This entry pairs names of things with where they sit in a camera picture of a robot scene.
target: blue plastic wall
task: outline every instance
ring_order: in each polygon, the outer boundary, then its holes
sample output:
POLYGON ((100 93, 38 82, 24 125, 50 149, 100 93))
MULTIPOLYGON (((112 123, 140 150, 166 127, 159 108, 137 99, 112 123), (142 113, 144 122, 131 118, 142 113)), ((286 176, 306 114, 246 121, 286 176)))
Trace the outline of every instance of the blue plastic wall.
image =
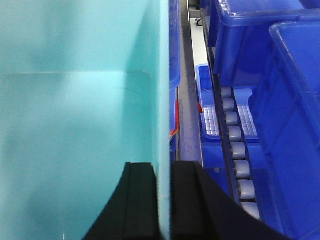
POLYGON ((168 9, 1 1, 1 240, 82 239, 125 162, 152 162, 169 238, 168 9))
POLYGON ((170 48, 170 130, 176 128, 177 87, 181 82, 180 17, 178 0, 170 0, 169 48, 170 48))
POLYGON ((271 27, 273 47, 249 106, 287 234, 320 237, 320 22, 271 27))
POLYGON ((222 87, 256 86, 266 64, 269 28, 283 21, 320 19, 315 0, 204 0, 208 46, 222 87))

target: teal plastic bin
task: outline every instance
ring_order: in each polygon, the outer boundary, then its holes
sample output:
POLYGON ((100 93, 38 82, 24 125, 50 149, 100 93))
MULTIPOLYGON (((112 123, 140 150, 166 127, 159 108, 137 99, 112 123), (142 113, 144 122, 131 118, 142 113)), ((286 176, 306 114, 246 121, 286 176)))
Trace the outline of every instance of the teal plastic bin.
POLYGON ((161 0, 0 3, 0 239, 80 240, 125 162, 151 162, 169 237, 161 0))

